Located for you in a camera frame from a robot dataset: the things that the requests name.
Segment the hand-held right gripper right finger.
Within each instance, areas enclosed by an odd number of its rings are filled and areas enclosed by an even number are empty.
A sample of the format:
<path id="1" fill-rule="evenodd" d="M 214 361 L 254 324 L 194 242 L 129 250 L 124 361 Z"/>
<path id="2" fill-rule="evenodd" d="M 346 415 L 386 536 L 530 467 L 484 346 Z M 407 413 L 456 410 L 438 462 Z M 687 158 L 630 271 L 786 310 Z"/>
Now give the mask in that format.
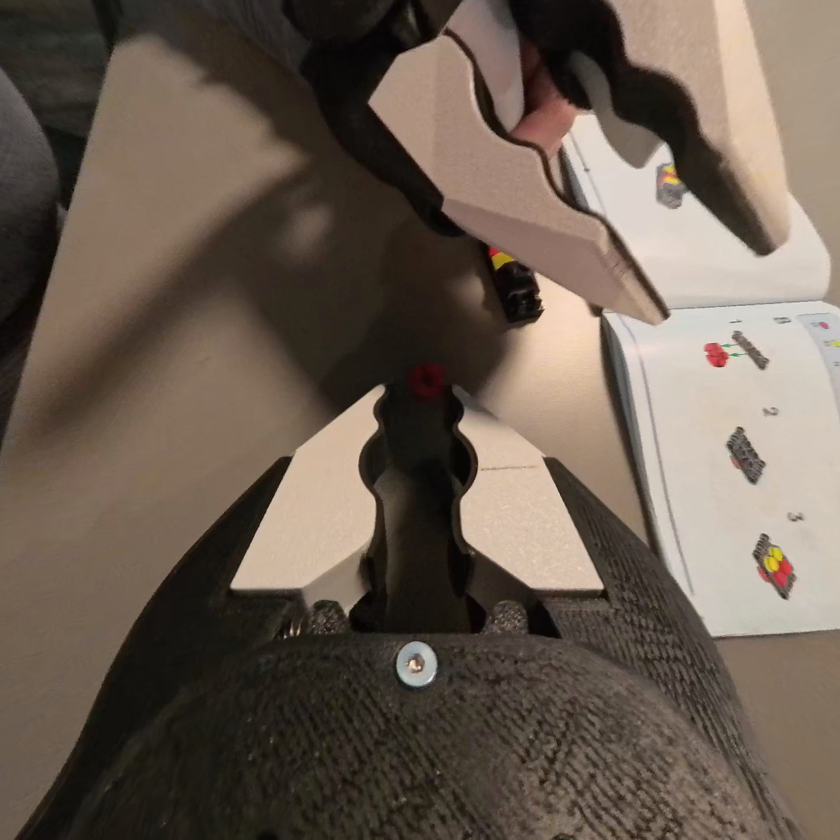
<path id="1" fill-rule="evenodd" d="M 543 452 L 461 387 L 455 438 L 469 473 L 455 502 L 455 537 L 471 560 L 466 593 L 485 610 L 554 597 L 599 598 L 602 577 Z"/>

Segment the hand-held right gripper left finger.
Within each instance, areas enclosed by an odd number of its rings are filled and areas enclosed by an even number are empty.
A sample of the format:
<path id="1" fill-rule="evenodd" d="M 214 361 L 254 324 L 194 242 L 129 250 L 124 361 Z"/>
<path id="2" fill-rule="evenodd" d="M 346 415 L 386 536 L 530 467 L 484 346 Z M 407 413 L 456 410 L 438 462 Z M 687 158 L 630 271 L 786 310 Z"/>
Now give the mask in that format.
<path id="1" fill-rule="evenodd" d="M 377 385 L 297 448 L 230 590 L 291 595 L 306 606 L 354 606 L 377 533 L 377 498 L 364 457 L 381 432 Z"/>

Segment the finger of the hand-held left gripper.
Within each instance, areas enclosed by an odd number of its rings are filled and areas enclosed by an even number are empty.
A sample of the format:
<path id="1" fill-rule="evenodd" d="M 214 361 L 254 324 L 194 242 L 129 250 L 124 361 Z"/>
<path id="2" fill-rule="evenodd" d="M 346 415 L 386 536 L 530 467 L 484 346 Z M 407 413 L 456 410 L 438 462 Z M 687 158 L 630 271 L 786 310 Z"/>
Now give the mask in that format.
<path id="1" fill-rule="evenodd" d="M 443 213 L 592 305 L 656 325 L 669 310 L 598 213 L 558 190 L 549 157 L 510 136 L 525 112 L 507 2 L 420 2 L 433 35 L 395 58 L 370 106 L 440 193 Z"/>
<path id="2" fill-rule="evenodd" d="M 513 18 L 573 105 L 636 168 L 668 146 L 688 191 L 751 251 L 790 235 L 781 139 L 740 1 L 517 1 Z"/>

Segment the black red yellow lego assembly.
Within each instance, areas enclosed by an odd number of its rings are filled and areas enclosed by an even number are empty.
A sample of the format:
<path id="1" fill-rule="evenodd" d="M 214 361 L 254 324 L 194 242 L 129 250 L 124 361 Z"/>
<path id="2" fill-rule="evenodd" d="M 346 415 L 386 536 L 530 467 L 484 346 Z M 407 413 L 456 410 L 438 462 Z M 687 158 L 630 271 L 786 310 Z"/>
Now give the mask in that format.
<path id="1" fill-rule="evenodd" d="M 484 245 L 484 252 L 506 321 L 516 324 L 538 320 L 543 314 L 543 302 L 535 273 L 497 248 Z"/>

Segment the instruction booklet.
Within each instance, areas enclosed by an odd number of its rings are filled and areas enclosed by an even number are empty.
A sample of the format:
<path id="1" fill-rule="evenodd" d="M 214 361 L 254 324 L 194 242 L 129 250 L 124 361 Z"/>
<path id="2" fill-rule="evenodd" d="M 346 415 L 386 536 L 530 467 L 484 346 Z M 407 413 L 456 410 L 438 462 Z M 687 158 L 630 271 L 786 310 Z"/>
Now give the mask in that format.
<path id="1" fill-rule="evenodd" d="M 563 152 L 670 311 L 604 310 L 656 545 L 713 637 L 839 628 L 839 321 L 831 260 L 791 199 L 791 235 L 756 256 L 679 180 L 641 168 L 592 115 Z"/>

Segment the person's left hand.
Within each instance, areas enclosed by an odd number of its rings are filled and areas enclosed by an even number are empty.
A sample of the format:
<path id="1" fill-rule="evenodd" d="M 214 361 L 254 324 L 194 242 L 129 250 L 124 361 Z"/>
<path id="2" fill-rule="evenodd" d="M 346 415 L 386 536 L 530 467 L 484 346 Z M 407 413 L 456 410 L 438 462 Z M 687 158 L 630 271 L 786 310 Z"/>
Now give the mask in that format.
<path id="1" fill-rule="evenodd" d="M 520 57 L 524 110 L 509 136 L 555 156 L 577 111 L 557 87 L 536 47 L 525 38 L 520 40 Z"/>

